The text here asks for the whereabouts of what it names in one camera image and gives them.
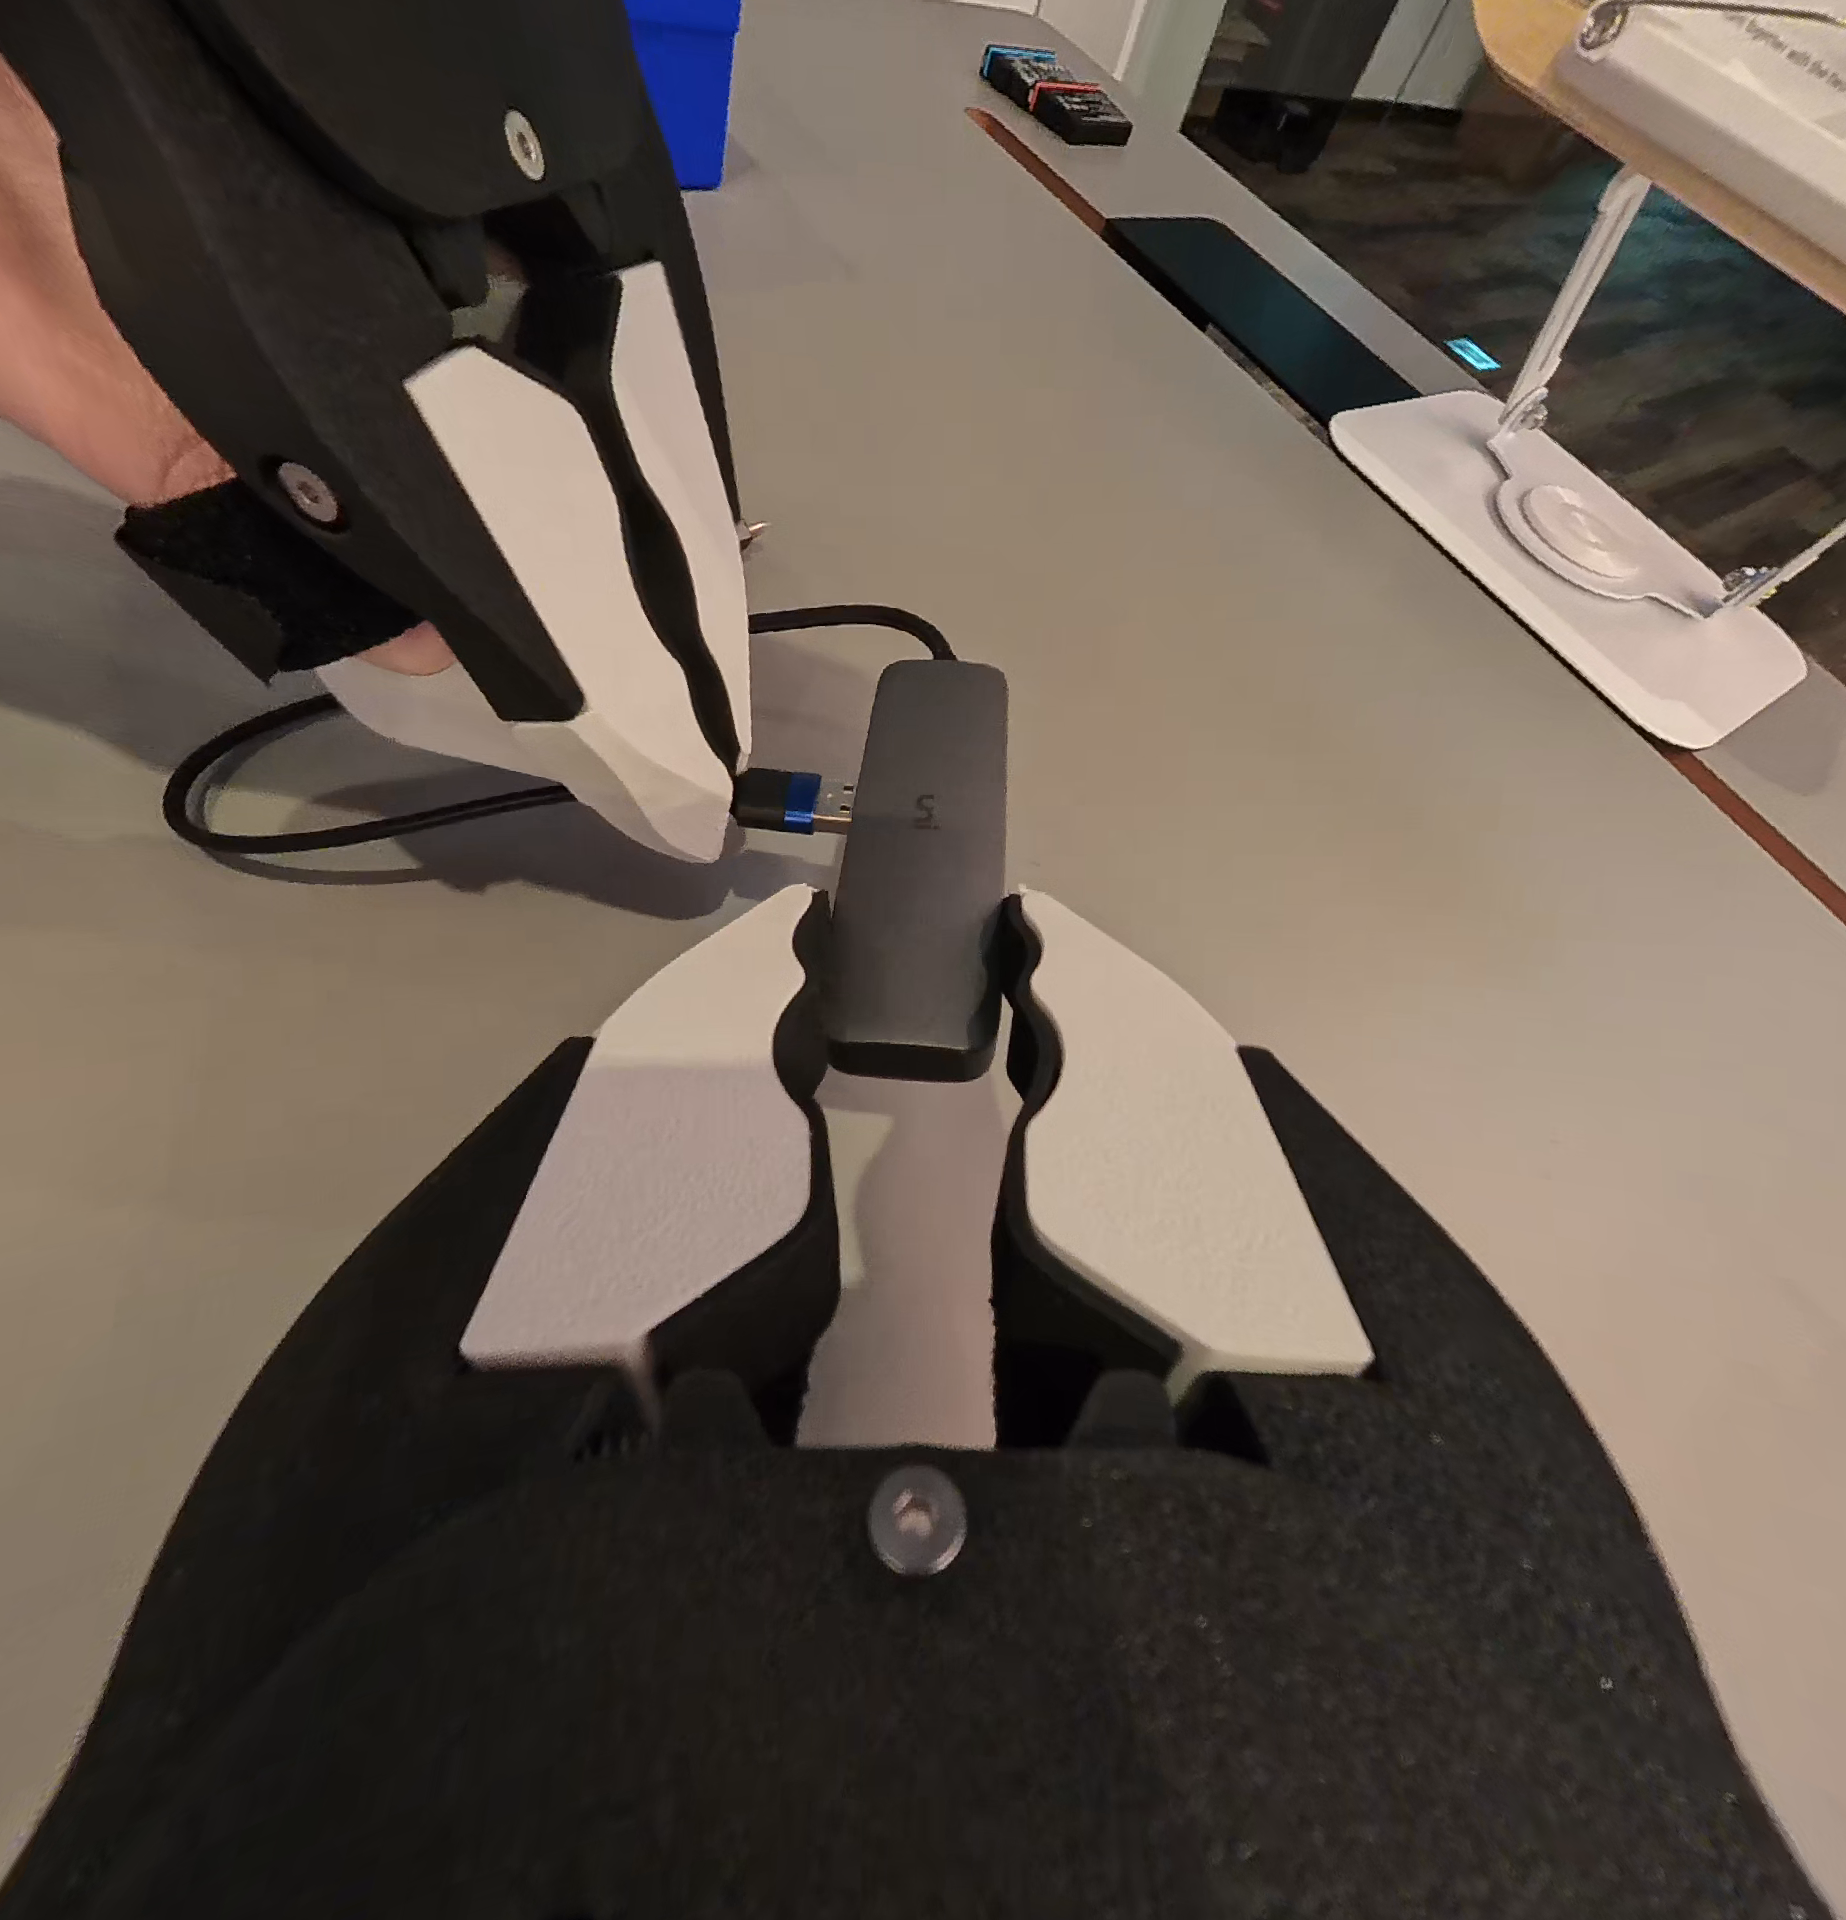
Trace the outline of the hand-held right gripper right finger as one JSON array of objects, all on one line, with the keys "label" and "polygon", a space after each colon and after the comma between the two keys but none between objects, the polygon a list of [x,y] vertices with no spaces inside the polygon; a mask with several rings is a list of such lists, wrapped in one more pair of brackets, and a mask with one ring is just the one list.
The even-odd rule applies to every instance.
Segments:
[{"label": "hand-held right gripper right finger", "polygon": [[1109,1375],[1365,1379],[1372,1340],[1238,1041],[1054,895],[1000,904],[1016,1090],[991,1235],[995,1426],[1064,1441]]}]

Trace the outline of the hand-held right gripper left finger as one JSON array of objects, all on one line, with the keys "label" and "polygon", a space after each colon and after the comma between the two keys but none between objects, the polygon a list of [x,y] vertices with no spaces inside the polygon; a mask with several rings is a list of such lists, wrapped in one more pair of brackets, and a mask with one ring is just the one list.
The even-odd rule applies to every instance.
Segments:
[{"label": "hand-held right gripper left finger", "polygon": [[831,906],[789,885],[600,1024],[505,1231],[461,1358],[612,1364],[648,1394],[722,1371],[778,1445],[839,1303],[820,988]]}]

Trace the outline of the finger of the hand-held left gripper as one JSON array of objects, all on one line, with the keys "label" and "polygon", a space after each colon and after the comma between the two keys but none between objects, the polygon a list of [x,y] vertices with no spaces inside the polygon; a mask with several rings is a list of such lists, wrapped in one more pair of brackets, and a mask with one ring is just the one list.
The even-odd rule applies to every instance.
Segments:
[{"label": "finger of the hand-held left gripper", "polygon": [[711,755],[649,623],[615,488],[574,405],[476,346],[445,353],[406,390],[574,668],[578,712],[503,721],[472,686],[461,640],[436,675],[345,660],[320,670],[321,686],[398,746],[558,779],[651,852],[715,861],[734,773]]},{"label": "finger of the hand-held left gripper", "polygon": [[649,623],[683,678],[719,766],[750,755],[750,635],[739,515],[655,261],[604,274],[606,398],[626,483],[626,559]]}]

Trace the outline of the blue plastic bin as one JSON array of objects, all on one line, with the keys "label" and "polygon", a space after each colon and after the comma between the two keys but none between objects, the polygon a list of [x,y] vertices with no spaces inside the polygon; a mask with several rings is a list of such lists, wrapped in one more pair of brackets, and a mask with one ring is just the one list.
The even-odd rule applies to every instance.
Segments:
[{"label": "blue plastic bin", "polygon": [[742,1],[623,1],[632,49],[683,191],[722,180]]}]

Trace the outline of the grey usb hub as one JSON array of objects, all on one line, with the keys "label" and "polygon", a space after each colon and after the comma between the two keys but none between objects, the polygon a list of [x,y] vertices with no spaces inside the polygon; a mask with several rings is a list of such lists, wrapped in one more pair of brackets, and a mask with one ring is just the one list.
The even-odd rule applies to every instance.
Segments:
[{"label": "grey usb hub", "polygon": [[963,660],[941,629],[880,603],[747,614],[752,636],[876,628],[919,660],[876,682],[850,779],[755,764],[730,820],[842,841],[820,1017],[830,1064],[876,1080],[963,1085],[997,1049],[1010,691],[1000,668]]}]

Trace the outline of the person's left hand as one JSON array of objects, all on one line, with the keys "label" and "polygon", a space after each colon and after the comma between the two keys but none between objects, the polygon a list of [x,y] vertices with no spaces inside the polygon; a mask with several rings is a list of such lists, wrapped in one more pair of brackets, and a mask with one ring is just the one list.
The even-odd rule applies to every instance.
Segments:
[{"label": "person's left hand", "polygon": [[120,547],[167,584],[247,599],[262,675],[360,658],[392,675],[455,667],[435,626],[355,579],[237,484],[95,298],[59,142],[0,56],[0,419],[126,508]]}]

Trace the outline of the small black box red label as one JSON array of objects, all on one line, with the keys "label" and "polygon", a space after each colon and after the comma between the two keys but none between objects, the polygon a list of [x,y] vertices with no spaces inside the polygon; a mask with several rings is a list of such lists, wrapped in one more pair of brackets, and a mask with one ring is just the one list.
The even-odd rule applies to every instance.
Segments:
[{"label": "small black box red label", "polygon": [[1035,82],[1025,111],[1067,146],[1125,148],[1131,138],[1131,119],[1098,84]]}]

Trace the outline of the black phone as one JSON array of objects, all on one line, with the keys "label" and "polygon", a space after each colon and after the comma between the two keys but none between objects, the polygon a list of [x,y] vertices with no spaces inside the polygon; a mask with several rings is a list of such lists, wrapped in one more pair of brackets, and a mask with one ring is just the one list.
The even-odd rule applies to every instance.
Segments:
[{"label": "black phone", "polygon": [[1327,426],[1340,413],[1419,396],[1378,353],[1206,216],[1115,216],[1102,237],[1196,329]]}]

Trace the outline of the dark cabinet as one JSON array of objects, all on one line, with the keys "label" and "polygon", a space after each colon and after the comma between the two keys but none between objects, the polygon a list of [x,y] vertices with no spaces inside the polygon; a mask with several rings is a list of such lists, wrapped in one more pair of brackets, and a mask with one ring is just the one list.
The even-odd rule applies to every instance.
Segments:
[{"label": "dark cabinet", "polygon": [[1231,156],[1304,173],[1351,100],[1390,1],[1226,1],[1184,129]]}]

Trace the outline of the wooden document stand white base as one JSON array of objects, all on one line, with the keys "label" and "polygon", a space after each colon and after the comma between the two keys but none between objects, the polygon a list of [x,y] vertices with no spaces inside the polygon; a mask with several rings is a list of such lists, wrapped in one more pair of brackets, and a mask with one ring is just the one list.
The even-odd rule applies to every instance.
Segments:
[{"label": "wooden document stand white base", "polygon": [[1779,565],[1713,571],[1548,433],[1548,398],[1592,294],[1661,189],[1846,315],[1846,142],[1692,71],[1609,57],[1633,4],[1473,4],[1491,72],[1619,168],[1504,398],[1414,396],[1340,413],[1327,436],[1446,558],[1672,750],[1708,750],[1802,682],[1767,612],[1846,516]]}]

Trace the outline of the printed instruction sheet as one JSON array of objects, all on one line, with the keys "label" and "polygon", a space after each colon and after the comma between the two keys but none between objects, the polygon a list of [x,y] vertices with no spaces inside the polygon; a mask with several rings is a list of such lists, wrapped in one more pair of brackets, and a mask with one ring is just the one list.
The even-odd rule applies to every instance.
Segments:
[{"label": "printed instruction sheet", "polygon": [[1846,14],[1805,4],[1633,4],[1608,49],[1639,66],[1695,72],[1747,100],[1846,142]]}]

